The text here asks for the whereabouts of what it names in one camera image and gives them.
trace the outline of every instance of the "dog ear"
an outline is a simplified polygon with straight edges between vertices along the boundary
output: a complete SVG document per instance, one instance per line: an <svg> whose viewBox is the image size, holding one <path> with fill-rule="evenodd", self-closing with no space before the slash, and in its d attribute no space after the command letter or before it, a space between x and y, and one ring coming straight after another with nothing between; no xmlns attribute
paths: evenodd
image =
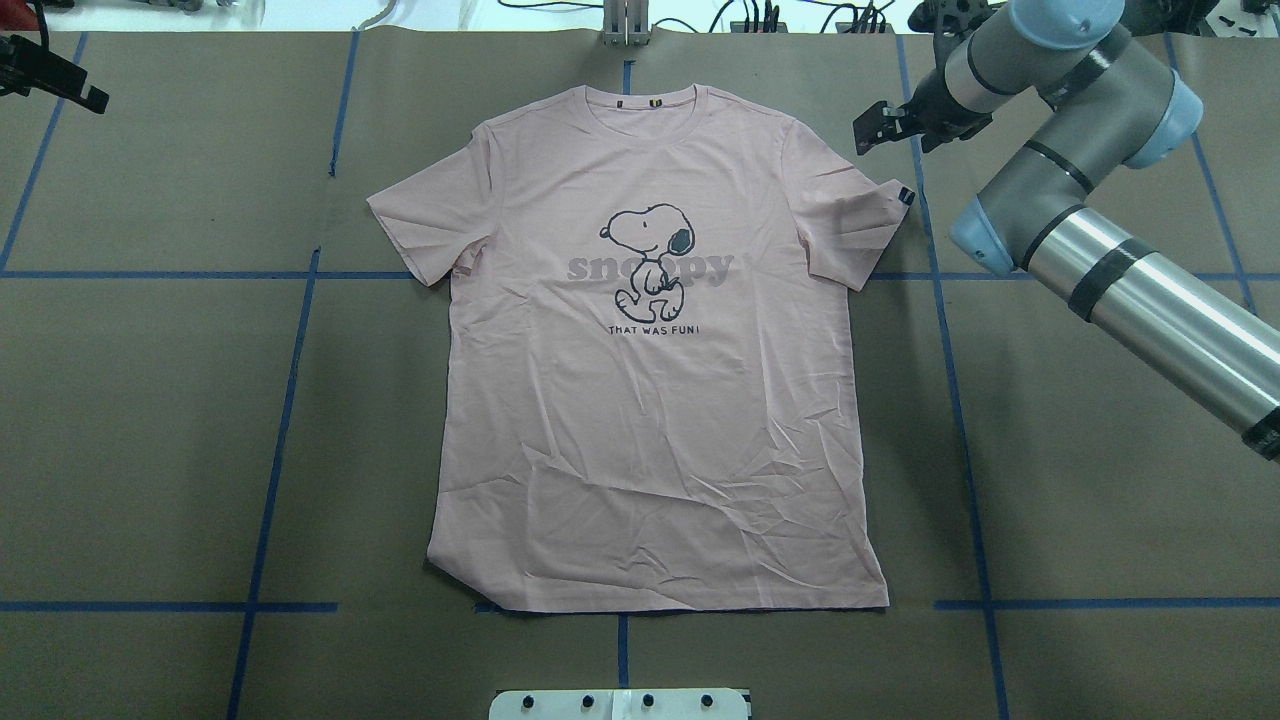
<svg viewBox="0 0 1280 720"><path fill-rule="evenodd" d="M692 249L694 233L689 232L689 228L680 228L667 241L667 252L672 255L686 255Z"/></svg>

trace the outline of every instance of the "black band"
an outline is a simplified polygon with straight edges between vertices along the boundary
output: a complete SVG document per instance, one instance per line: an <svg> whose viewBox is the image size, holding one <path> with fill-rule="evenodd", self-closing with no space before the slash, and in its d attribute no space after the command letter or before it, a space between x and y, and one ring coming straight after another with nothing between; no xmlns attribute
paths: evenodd
<svg viewBox="0 0 1280 720"><path fill-rule="evenodd" d="M998 87L991 85L989 82L986 81L986 78L982 77L982 73L978 72L978 65L973 64L973 41L972 40L969 41L969 46L965 49L964 56L965 56L965 60L969 61L969 72L973 73L973 79L978 81L978 85L980 85L984 88L987 88L987 92L991 92L992 95L1004 95L1005 97L1012 97L1014 95L1018 95L1016 92L1009 92L1006 90L1000 90Z"/></svg>
<svg viewBox="0 0 1280 720"><path fill-rule="evenodd" d="M1057 150L1053 150L1048 145L1044 145L1043 142L1038 142L1036 140L1028 140L1027 143L1023 145L1023 147L1033 152L1039 152L1041 155L1051 160L1055 165L1062 168L1062 172L1071 176L1071 179L1074 179L1075 182L1080 183L1080 187L1084 188L1085 195L1093 192L1094 187L1097 187L1093 184L1093 181L1089 179L1089 176L1084 174L1084 172L1080 170L1080 168L1076 168L1074 163L1064 158L1061 154L1059 154Z"/></svg>
<svg viewBox="0 0 1280 720"><path fill-rule="evenodd" d="M1116 59L1120 58L1120 54L1124 53L1125 47L1129 46L1130 40L1133 40L1133 36L1129 31L1124 26L1116 26L1110 35L1102 38L1102 42L1098 42L1083 60L1076 63L1057 82L1042 86L1039 88L1041 99L1050 108L1057 110L1068 100L1093 85L1093 81L1102 77L1102 73L1107 72L1115 64Z"/></svg>
<svg viewBox="0 0 1280 720"><path fill-rule="evenodd" d="M1039 243L1044 242L1044 238L1048 237L1048 233L1056 231L1057 225L1062 224L1062 220L1071 217L1076 210L1083 210L1083 209L1084 205L1071 205L1066 210L1059 213L1056 218L1050 220L1048 224L1044 225L1044 229L1042 229L1039 234L1036 236L1036 240L1033 240L1032 243L1027 247L1027 252L1023 255L1021 268L1024 270L1029 270L1032 266L1032 255L1036 255L1036 251L1039 250Z"/></svg>
<svg viewBox="0 0 1280 720"><path fill-rule="evenodd" d="M1071 291L1071 299L1066 301L1066 306L1085 323L1091 322L1089 318L1093 315L1093 306L1102 299L1102 293L1123 278L1134 263L1155 251L1155 247L1137 237L1130 237L1115 246L1101 260L1094 263L1088 273L1084 273L1075 290Z"/></svg>
<svg viewBox="0 0 1280 720"><path fill-rule="evenodd" d="M1245 430L1240 436L1240 439L1267 460L1280 457L1280 407L1276 407L1266 418L1258 420L1257 425Z"/></svg>

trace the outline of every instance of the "silver metal tube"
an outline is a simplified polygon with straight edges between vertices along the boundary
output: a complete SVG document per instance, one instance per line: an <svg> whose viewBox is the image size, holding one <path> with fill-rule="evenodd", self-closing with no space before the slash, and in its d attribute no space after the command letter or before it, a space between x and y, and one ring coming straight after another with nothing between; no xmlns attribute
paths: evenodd
<svg viewBox="0 0 1280 720"><path fill-rule="evenodd" d="M1258 428L1280 409L1280 332L1157 252L1135 260L1130 255L1132 264L1119 263L1117 278L1091 275L1124 255L1121 245L1132 245L1130 238L1083 209L1044 237L1029 270L1076 302L1092 277L1093 292L1087 295L1100 295L1089 302L1087 319L1270 456L1274 432L1260 436Z"/></svg>

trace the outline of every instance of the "white bracket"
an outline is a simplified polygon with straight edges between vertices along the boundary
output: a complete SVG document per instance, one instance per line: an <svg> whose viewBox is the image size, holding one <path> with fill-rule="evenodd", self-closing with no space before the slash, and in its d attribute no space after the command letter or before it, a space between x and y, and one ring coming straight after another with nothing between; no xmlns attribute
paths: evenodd
<svg viewBox="0 0 1280 720"><path fill-rule="evenodd" d="M649 0L604 0L605 45L649 45Z"/></svg>
<svg viewBox="0 0 1280 720"><path fill-rule="evenodd" d="M507 691L489 720L751 720L750 697L730 688Z"/></svg>

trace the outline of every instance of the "robotic arm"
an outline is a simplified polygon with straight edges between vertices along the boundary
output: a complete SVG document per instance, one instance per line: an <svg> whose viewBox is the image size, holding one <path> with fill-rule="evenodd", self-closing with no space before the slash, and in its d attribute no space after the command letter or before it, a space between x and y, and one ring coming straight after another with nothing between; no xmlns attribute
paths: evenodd
<svg viewBox="0 0 1280 720"><path fill-rule="evenodd" d="M965 208L952 241L992 273L1029 272L1280 461L1280 332L1084 205L1117 165L1146 168L1190 137L1199 99L1117 24L1124 0L959 5L977 22L951 23L959 45L910 101L854 122L858 152L911 135L925 152L968 140L1034 87L1053 115Z"/></svg>

